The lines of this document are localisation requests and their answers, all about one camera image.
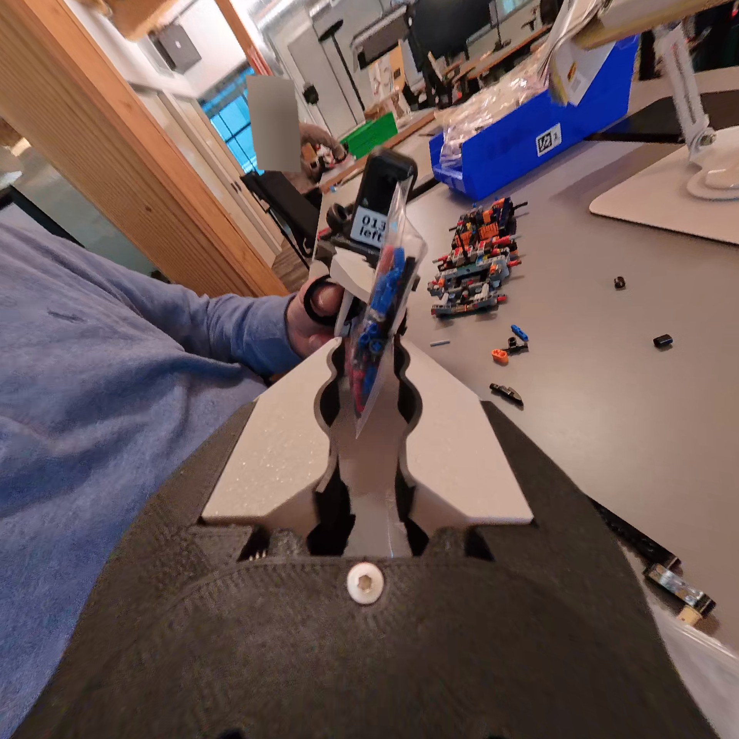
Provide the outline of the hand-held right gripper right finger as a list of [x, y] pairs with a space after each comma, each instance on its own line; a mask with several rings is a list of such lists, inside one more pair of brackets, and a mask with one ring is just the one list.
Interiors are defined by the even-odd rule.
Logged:
[[406, 339], [394, 346], [394, 390], [394, 504], [409, 555], [442, 530], [533, 522], [490, 403]]

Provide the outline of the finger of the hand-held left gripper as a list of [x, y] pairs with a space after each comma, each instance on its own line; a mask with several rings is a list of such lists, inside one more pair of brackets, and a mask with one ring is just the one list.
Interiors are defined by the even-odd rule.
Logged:
[[357, 253], [335, 253], [329, 266], [330, 279], [352, 296], [370, 296], [375, 267]]

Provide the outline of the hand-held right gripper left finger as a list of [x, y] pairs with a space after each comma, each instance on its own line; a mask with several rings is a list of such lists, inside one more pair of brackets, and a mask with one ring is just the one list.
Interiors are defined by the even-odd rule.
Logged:
[[356, 522], [332, 439], [344, 360], [333, 338], [254, 401], [202, 522], [289, 529], [311, 554], [344, 554]]

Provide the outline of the small clear bag lego pins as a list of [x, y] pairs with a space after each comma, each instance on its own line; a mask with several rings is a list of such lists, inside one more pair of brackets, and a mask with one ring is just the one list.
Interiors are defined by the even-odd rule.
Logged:
[[427, 244], [407, 214], [410, 180], [396, 185], [369, 297], [346, 342], [346, 378], [359, 438], [393, 364], [395, 337], [426, 256]]

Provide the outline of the lego car chassis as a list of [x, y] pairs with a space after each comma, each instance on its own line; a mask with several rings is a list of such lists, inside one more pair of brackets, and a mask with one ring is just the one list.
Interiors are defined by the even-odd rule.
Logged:
[[474, 204], [459, 216], [448, 252], [433, 262], [437, 272], [427, 291], [439, 301], [431, 306], [432, 317], [483, 313], [507, 300], [501, 288], [521, 264], [517, 215], [527, 205], [504, 197], [489, 206]]

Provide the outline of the black lego rack assembly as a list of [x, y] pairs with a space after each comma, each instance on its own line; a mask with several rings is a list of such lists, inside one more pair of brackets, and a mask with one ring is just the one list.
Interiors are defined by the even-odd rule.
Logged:
[[641, 558], [644, 564], [644, 578], [664, 593], [669, 594], [675, 602], [681, 603], [679, 620], [695, 626], [712, 614], [716, 608], [716, 602], [707, 593], [690, 585], [684, 579], [681, 560], [671, 550], [660, 545], [604, 505], [593, 499], [590, 499], [590, 502], [610, 531]]

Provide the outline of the person's left hand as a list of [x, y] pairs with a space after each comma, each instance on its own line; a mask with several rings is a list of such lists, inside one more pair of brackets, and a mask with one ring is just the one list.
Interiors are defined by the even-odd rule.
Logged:
[[294, 353], [306, 358], [334, 336], [344, 288], [327, 276], [306, 282], [291, 298], [285, 327]]

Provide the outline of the green box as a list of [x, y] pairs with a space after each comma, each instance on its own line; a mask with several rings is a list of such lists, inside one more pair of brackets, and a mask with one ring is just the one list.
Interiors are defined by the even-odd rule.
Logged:
[[358, 161], [397, 133], [395, 116], [392, 112], [388, 112], [375, 120], [367, 120], [339, 141], [347, 153]]

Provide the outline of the black chair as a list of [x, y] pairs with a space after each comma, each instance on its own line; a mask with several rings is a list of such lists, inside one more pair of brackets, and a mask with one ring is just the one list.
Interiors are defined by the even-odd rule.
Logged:
[[309, 268], [319, 226], [319, 209], [280, 171], [254, 171], [241, 176], [241, 182], [257, 199], [267, 205], [267, 212], [276, 221], [300, 261]]

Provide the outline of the pile of clear plastic bags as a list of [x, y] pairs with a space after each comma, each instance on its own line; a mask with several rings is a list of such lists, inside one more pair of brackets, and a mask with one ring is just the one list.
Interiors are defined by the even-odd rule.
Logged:
[[464, 143], [547, 88], [548, 73], [540, 75], [536, 70], [514, 69], [465, 103], [439, 112], [437, 119], [443, 134], [441, 166], [460, 167]]

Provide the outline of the blue storage bin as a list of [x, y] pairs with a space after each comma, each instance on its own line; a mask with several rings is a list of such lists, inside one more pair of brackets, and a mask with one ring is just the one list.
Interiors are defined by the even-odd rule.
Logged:
[[461, 146], [460, 164], [440, 163], [443, 135], [430, 140], [433, 177], [479, 202], [591, 134], [626, 116], [639, 37], [615, 42], [578, 106], [543, 92]]

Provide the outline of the paper booklet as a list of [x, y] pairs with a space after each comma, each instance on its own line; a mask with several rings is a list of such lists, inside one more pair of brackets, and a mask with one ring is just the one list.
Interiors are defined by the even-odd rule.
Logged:
[[598, 20], [606, 2], [559, 2], [559, 12], [543, 49], [538, 72], [551, 97], [561, 106], [578, 106], [613, 48], [612, 43], [582, 49], [575, 36]]

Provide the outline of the white monitor stand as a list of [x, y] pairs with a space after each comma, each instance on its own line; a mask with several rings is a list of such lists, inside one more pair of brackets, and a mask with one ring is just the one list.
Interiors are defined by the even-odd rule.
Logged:
[[590, 213], [738, 245], [738, 127], [710, 125], [681, 24], [655, 34], [685, 145], [597, 197]]

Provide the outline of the white instruction booklet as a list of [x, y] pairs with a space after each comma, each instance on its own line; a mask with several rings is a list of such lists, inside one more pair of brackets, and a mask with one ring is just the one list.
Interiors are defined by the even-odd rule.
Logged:
[[592, 50], [722, 4], [724, 1], [605, 2], [573, 42], [582, 50]]

